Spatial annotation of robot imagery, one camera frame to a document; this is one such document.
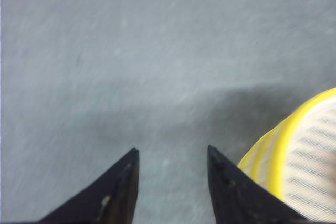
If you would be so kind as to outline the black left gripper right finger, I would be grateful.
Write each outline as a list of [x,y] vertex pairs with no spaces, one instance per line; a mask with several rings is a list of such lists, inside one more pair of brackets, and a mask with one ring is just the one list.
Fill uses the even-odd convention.
[[257,185],[218,149],[207,149],[208,186],[216,223],[309,223]]

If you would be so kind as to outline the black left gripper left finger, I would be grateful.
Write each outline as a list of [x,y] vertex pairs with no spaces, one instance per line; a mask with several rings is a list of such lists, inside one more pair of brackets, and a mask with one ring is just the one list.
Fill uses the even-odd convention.
[[133,148],[39,223],[132,223],[138,189],[139,151]]

